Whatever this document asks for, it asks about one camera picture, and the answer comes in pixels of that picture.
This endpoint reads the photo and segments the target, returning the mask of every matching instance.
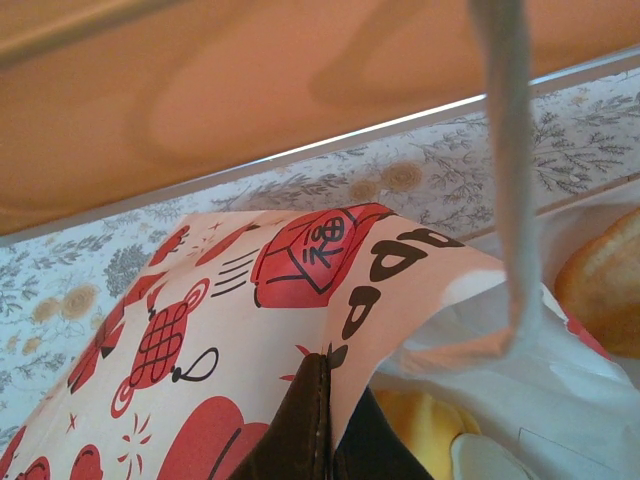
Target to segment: bread roll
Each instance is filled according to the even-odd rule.
[[[640,358],[640,208],[571,256],[555,295],[607,351]]]

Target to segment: floral wallpaper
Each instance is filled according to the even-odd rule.
[[[640,69],[534,106],[538,206],[640,172]],[[181,215],[377,201],[460,237],[492,225],[494,194],[474,114],[0,249],[0,452]]]

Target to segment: yellow pastry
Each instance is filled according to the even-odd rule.
[[[395,434],[435,480],[453,480],[451,444],[463,433],[480,433],[462,408],[424,392],[376,390],[374,395]]]

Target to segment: paper bag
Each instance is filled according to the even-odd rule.
[[[334,447],[393,354],[386,371],[428,375],[505,443],[616,450],[590,458],[636,468],[638,392],[561,312],[534,351],[496,363],[513,338],[503,282],[498,260],[380,205],[189,216],[19,430],[0,478],[227,478],[309,352],[331,365]]]

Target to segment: bag handle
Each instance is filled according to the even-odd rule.
[[[529,35],[523,0],[468,1],[486,61],[496,229],[504,253],[512,327],[502,345],[508,358],[535,341],[542,314],[531,182]]]

